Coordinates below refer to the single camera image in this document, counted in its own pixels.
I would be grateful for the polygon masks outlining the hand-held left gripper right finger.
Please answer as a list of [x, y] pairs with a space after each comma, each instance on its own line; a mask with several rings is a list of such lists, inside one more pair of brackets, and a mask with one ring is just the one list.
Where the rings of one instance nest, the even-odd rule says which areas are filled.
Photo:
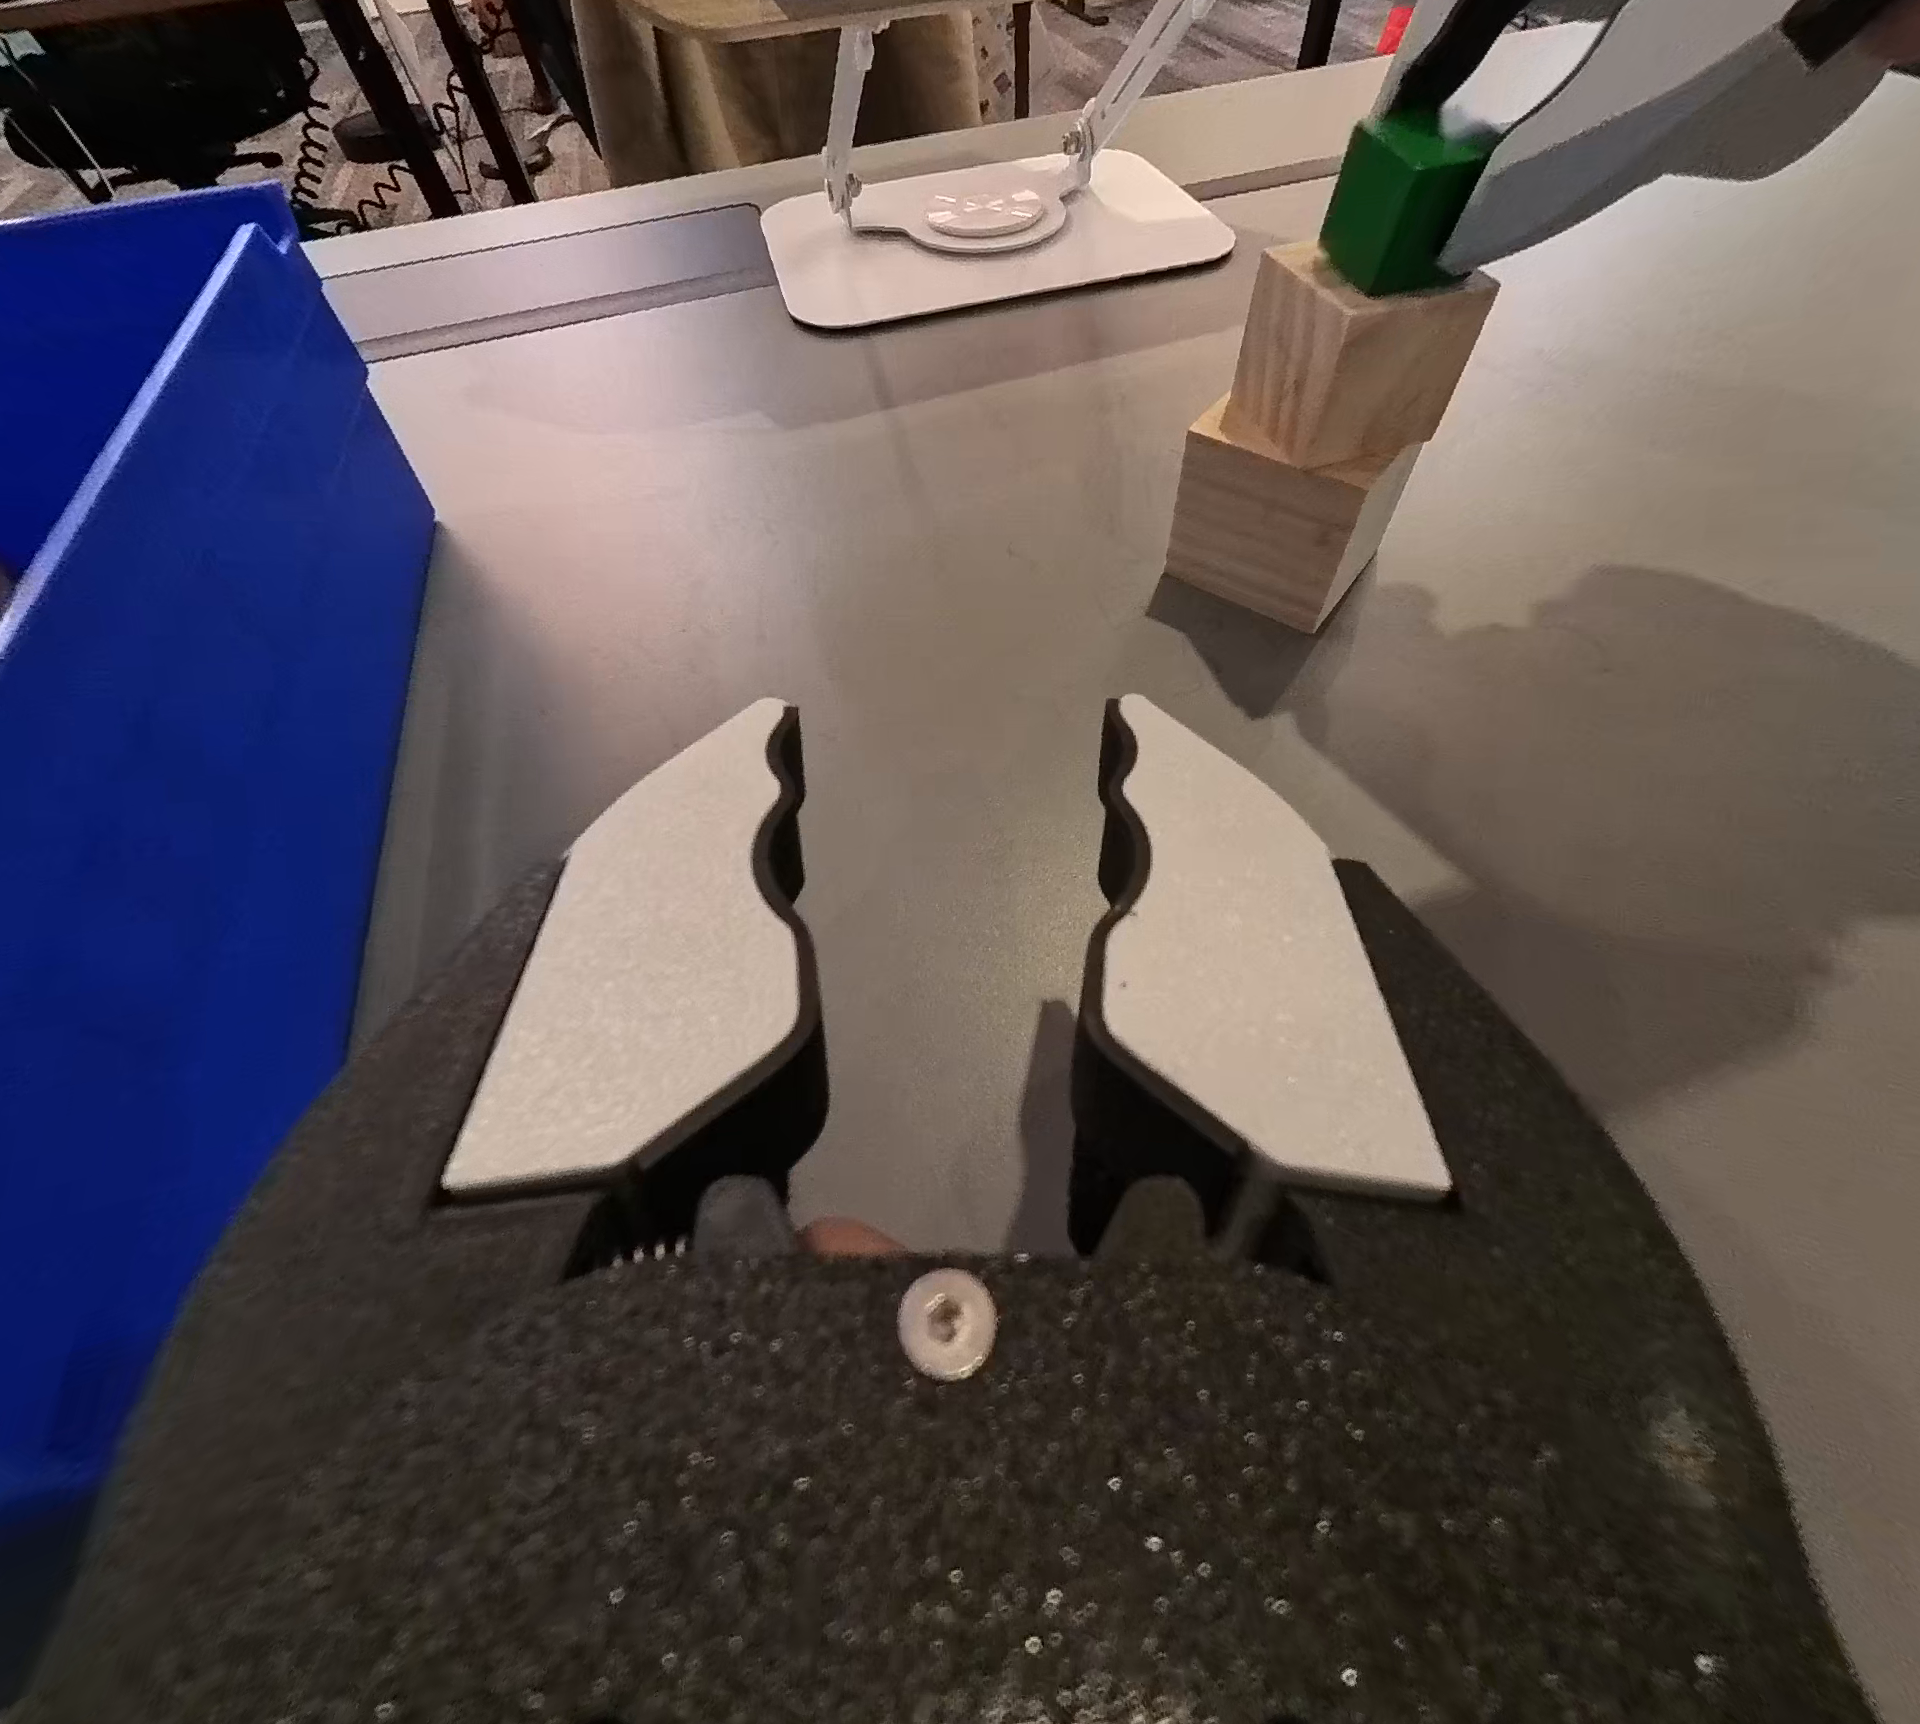
[[1284, 1188], [1454, 1190], [1333, 851], [1294, 805], [1140, 692], [1106, 705], [1095, 1065]]

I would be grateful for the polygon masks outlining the large pale wooden cube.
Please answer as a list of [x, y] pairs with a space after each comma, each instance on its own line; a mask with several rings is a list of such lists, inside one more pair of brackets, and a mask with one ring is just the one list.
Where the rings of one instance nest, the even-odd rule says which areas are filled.
[[1296, 466], [1228, 426], [1218, 398], [1188, 426], [1165, 575], [1294, 631], [1324, 627], [1376, 559], [1421, 458]]

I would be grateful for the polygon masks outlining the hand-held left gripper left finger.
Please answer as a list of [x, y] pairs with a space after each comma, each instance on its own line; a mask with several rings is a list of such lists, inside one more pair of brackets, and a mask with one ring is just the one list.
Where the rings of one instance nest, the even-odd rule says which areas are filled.
[[440, 1177], [464, 1205], [784, 1183], [828, 1123], [800, 917], [800, 712], [757, 700], [625, 790], [563, 856]]

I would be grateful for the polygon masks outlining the white document stand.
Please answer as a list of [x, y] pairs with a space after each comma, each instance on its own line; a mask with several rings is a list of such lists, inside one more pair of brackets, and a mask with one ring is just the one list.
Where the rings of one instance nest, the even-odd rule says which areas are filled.
[[854, 126], [877, 45], [912, 2], [775, 0], [835, 13], [832, 104], [818, 195], [762, 212], [788, 316], [851, 334], [1013, 299], [1146, 281], [1223, 260], [1233, 231], [1115, 134], [1215, 0], [1157, 0], [1060, 150], [861, 182]]

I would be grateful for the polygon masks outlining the black office chair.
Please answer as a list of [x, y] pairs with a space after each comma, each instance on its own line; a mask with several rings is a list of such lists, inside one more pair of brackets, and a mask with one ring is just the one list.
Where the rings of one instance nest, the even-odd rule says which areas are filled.
[[126, 182], [201, 191], [298, 120], [316, 76], [284, 5], [8, 32], [5, 147], [85, 199]]

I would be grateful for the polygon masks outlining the blue plastic bin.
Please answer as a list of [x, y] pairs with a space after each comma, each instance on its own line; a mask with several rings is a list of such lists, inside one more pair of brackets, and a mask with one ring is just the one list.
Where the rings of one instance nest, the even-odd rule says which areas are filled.
[[438, 520], [270, 182], [8, 221], [2, 378], [12, 1535], [344, 1064]]

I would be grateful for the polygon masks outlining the green wooden cube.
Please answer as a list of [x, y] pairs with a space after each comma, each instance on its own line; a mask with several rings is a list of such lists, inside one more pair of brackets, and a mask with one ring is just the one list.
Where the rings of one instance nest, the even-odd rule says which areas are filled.
[[1319, 249], [1367, 297], [1395, 297], [1457, 281], [1439, 259], [1491, 147], [1450, 138], [1435, 113], [1371, 114], [1351, 132]]

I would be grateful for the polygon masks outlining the medium pale wooden cube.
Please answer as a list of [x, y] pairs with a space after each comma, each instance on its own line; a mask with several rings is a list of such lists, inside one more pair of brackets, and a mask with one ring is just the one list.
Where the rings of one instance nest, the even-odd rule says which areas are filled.
[[1316, 242], [1267, 249], [1223, 436], [1301, 467], [1427, 443], [1499, 293], [1494, 276], [1473, 270], [1439, 288], [1371, 297]]

